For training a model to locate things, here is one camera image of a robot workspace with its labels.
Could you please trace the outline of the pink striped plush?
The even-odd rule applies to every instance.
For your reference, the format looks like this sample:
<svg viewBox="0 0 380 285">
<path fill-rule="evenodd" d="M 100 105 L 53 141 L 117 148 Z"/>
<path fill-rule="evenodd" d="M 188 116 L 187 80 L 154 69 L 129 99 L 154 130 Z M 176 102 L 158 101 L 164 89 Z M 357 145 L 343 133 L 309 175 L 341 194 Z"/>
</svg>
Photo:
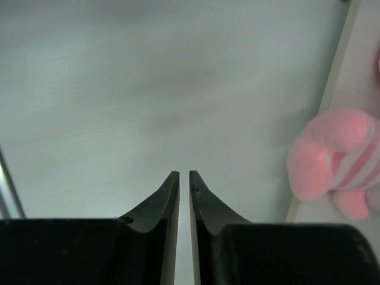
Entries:
<svg viewBox="0 0 380 285">
<path fill-rule="evenodd" d="M 321 106 L 296 138 L 287 155 L 289 183 L 295 198 L 315 201 L 332 194 L 335 206 L 348 218 L 379 210 L 379 119 L 338 99 L 354 93 L 368 102 L 360 76 L 379 80 L 379 58 L 365 61 L 354 56 L 354 73 L 343 83 L 328 80 Z"/>
</svg>

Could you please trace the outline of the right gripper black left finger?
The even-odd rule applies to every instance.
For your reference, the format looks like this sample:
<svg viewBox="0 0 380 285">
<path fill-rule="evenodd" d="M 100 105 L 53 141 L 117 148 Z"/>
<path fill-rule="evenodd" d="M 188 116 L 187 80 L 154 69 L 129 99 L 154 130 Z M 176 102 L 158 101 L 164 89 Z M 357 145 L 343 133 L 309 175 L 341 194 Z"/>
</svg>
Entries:
<svg viewBox="0 0 380 285">
<path fill-rule="evenodd" d="M 173 284 L 179 178 L 117 218 L 1 221 L 2 284 Z"/>
</svg>

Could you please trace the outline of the white two-tier shelf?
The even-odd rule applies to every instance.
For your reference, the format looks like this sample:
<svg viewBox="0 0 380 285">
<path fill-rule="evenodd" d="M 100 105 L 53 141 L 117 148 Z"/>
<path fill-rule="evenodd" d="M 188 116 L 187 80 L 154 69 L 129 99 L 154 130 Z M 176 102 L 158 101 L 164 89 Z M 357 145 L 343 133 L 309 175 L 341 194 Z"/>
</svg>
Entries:
<svg viewBox="0 0 380 285">
<path fill-rule="evenodd" d="M 284 219 L 350 1 L 2 1 L 1 146 L 29 217 L 117 216 L 173 170 Z"/>
</svg>

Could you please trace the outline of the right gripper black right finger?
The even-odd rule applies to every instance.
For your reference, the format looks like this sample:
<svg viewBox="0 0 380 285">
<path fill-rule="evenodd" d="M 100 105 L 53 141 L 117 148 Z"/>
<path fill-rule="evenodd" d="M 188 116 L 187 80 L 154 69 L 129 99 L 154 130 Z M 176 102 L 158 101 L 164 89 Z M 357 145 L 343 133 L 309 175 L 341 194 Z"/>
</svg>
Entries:
<svg viewBox="0 0 380 285">
<path fill-rule="evenodd" d="M 378 284 L 379 263 L 353 226 L 253 223 L 189 173 L 195 284 Z"/>
</svg>

